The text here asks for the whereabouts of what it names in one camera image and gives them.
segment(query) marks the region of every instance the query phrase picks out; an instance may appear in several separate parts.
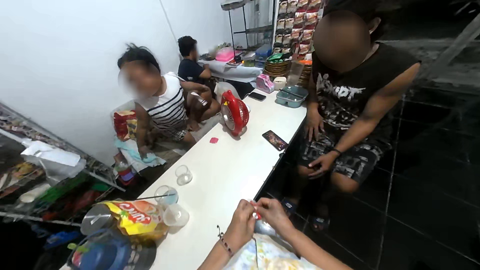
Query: striped tank top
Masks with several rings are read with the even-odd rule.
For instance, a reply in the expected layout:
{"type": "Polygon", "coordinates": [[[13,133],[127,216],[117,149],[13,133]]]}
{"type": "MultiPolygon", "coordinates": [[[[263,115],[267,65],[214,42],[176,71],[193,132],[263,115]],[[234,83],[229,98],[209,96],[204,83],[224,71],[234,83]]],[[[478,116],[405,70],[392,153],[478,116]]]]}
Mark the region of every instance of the striped tank top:
{"type": "Polygon", "coordinates": [[[186,111],[183,104],[183,88],[179,78],[172,72],[163,76],[167,83],[165,93],[158,97],[135,100],[152,118],[155,126],[166,136],[173,139],[181,136],[186,129],[186,111]]]}

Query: small fan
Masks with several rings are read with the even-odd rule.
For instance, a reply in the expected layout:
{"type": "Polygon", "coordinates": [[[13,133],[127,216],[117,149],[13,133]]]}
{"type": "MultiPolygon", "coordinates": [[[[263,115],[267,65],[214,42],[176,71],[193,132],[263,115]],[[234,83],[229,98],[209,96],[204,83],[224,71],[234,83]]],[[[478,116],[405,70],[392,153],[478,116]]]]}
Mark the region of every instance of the small fan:
{"type": "Polygon", "coordinates": [[[247,105],[236,98],[230,90],[222,94],[221,113],[225,120],[225,125],[231,130],[233,136],[238,136],[248,123],[249,112],[247,105]]]}

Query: plastic cup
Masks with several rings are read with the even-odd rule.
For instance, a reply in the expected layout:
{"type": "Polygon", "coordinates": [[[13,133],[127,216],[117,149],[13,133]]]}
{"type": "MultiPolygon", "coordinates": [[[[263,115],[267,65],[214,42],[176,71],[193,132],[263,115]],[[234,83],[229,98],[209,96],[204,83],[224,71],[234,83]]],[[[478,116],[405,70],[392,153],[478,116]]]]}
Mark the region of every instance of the plastic cup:
{"type": "Polygon", "coordinates": [[[162,196],[166,195],[164,197],[157,197],[155,198],[155,201],[157,201],[159,204],[174,204],[179,201],[179,194],[177,190],[171,186],[168,185],[163,185],[156,189],[155,191],[155,196],[162,196]]]}
{"type": "Polygon", "coordinates": [[[167,226],[185,226],[190,215],[179,204],[171,204],[163,212],[163,222],[167,226]]]}
{"type": "Polygon", "coordinates": [[[175,170],[175,175],[177,176],[177,184],[184,185],[190,183],[193,176],[187,166],[181,165],[175,170]]]}

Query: person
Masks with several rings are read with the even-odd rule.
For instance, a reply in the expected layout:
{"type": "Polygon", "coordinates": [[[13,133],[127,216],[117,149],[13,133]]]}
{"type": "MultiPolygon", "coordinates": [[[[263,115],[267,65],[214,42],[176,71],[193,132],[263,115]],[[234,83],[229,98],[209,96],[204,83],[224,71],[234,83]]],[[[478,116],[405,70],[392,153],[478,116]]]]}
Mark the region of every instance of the person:
{"type": "Polygon", "coordinates": [[[328,226],[331,198],[356,191],[391,148],[391,109],[420,68],[409,53],[376,42],[384,31],[377,6],[331,0],[314,32],[298,177],[282,201],[293,213],[308,180],[326,180],[310,220],[314,230],[328,226]]]}
{"type": "Polygon", "coordinates": [[[271,237],[254,234],[255,208],[241,200],[225,234],[213,246],[199,270],[216,269],[351,269],[295,229],[276,199],[261,198],[257,212],[295,251],[289,252],[271,237]]]}
{"type": "Polygon", "coordinates": [[[212,76],[212,72],[210,71],[208,64],[205,64],[203,67],[201,67],[197,63],[199,55],[197,51],[197,41],[195,39],[193,39],[191,36],[181,37],[178,40],[178,44],[180,54],[183,57],[183,60],[180,61],[179,65],[179,77],[187,82],[205,85],[210,89],[209,93],[203,94],[205,98],[212,100],[209,107],[206,110],[193,112],[193,115],[203,116],[202,118],[196,119],[196,121],[201,122],[220,112],[220,103],[218,103],[218,101],[215,99],[215,95],[213,93],[215,87],[209,80],[212,76]]]}
{"type": "Polygon", "coordinates": [[[197,120],[209,118],[204,112],[212,103],[210,89],[180,80],[173,73],[162,76],[153,54],[135,44],[128,46],[117,65],[139,97],[135,100],[135,111],[140,156],[144,159],[151,152],[147,142],[152,143],[158,133],[193,146],[196,140],[190,131],[199,129],[197,120]],[[153,132],[149,132],[150,122],[156,128],[153,132]]]}

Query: bracelet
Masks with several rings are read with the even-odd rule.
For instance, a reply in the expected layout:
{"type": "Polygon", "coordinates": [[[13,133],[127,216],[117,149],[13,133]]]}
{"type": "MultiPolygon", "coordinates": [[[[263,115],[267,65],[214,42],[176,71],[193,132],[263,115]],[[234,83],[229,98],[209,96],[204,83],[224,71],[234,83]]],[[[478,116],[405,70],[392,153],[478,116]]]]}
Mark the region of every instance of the bracelet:
{"type": "Polygon", "coordinates": [[[230,247],[228,246],[228,244],[225,242],[225,239],[220,238],[220,242],[221,242],[221,245],[225,248],[225,250],[227,251],[228,253],[228,256],[233,257],[233,252],[232,250],[230,249],[230,247]]]}
{"type": "Polygon", "coordinates": [[[338,150],[338,149],[335,149],[335,148],[334,148],[334,149],[332,149],[332,151],[334,151],[334,152],[337,152],[337,153],[338,153],[338,156],[341,156],[341,155],[343,154],[342,152],[340,152],[340,150],[338,150]]]}

